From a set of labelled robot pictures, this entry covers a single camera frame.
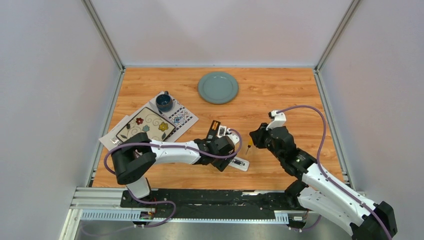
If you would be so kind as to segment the white remote with QR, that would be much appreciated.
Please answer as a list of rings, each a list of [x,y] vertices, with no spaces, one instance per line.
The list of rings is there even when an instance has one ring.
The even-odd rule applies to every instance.
[[[221,137],[223,137],[223,136],[226,135],[226,132],[227,132],[227,127],[224,126],[224,125],[220,125],[219,128],[218,128],[218,131],[217,131],[217,135],[216,136],[218,138],[221,138]]]

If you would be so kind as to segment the white remote with batteries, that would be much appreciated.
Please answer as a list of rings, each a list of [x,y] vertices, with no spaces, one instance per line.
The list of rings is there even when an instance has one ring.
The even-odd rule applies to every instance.
[[[230,161],[228,165],[243,172],[247,172],[250,166],[250,162],[236,156]]]

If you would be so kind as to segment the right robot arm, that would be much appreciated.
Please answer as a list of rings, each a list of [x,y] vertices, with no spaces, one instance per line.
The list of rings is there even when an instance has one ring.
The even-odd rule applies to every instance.
[[[285,203],[312,210],[343,229],[353,240],[391,240],[398,232],[394,209],[376,203],[334,177],[315,157],[298,148],[285,126],[268,129],[266,123],[250,132],[253,145],[267,149],[290,176]]]

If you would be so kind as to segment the floral square plate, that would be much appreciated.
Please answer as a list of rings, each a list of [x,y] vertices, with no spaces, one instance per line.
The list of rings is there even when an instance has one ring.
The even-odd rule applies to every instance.
[[[148,107],[142,108],[138,113],[124,124],[115,137],[121,142],[125,142],[138,133],[146,133],[149,139],[164,141],[176,126],[162,115],[154,112]]]

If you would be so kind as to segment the yellow handled screwdriver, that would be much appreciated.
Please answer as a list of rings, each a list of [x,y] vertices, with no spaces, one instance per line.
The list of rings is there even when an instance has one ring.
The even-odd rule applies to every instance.
[[[246,155],[248,154],[249,150],[251,149],[251,147],[252,147],[253,145],[254,145],[254,143],[253,143],[253,139],[252,139],[252,138],[250,138],[250,139],[249,139],[249,141],[248,141],[247,147],[246,147],[246,152],[245,152],[245,154],[246,154]]]

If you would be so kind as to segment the dark blue cup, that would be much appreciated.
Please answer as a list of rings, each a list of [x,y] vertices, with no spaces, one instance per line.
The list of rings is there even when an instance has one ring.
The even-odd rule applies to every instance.
[[[156,97],[155,105],[160,112],[166,113],[172,110],[174,102],[169,92],[165,91]]]

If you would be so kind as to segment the black remote control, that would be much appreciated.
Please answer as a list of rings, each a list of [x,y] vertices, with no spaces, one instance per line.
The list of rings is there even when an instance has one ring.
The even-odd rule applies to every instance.
[[[209,128],[207,135],[206,135],[207,140],[212,140],[214,137],[217,136],[217,134],[219,132],[220,125],[221,125],[221,123],[219,121],[217,121],[217,120],[212,121],[210,128]]]

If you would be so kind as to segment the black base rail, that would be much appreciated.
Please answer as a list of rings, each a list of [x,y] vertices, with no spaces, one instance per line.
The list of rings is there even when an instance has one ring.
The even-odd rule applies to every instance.
[[[306,211],[284,191],[159,188],[143,200],[160,202],[152,206],[156,219],[173,211],[162,201],[176,204],[174,219],[271,220],[276,211]]]

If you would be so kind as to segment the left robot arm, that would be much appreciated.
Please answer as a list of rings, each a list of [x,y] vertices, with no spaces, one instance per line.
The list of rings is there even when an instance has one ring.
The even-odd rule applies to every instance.
[[[134,194],[134,202],[145,208],[153,201],[150,185],[145,178],[145,173],[153,165],[212,164],[222,172],[238,154],[236,146],[242,146],[242,138],[234,129],[227,130],[222,137],[188,142],[157,141],[142,132],[113,148],[106,156],[112,158],[114,169],[109,172],[115,175],[117,183],[126,186]]]

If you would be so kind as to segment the patterned paper placemat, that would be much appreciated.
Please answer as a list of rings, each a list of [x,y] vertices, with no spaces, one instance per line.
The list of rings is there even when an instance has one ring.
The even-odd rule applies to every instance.
[[[161,91],[134,113],[124,116],[99,139],[103,146],[111,150],[138,133],[147,133],[149,139],[161,142],[175,142],[180,138],[199,118],[172,95],[169,96],[172,100],[171,110],[159,110],[157,98],[164,93]]]

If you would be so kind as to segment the grey-green round plate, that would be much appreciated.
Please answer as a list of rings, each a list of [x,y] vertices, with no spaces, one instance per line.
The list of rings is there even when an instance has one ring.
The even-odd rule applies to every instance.
[[[197,84],[200,97],[208,103],[222,105],[232,101],[239,92],[239,83],[223,71],[209,72]]]

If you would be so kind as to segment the metal fork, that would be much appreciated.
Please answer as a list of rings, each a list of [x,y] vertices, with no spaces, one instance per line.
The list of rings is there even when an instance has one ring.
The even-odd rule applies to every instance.
[[[113,137],[113,138],[111,139],[111,142],[112,142],[114,145],[119,145],[119,144],[121,144],[121,141],[120,141],[118,138],[116,138],[116,137]]]

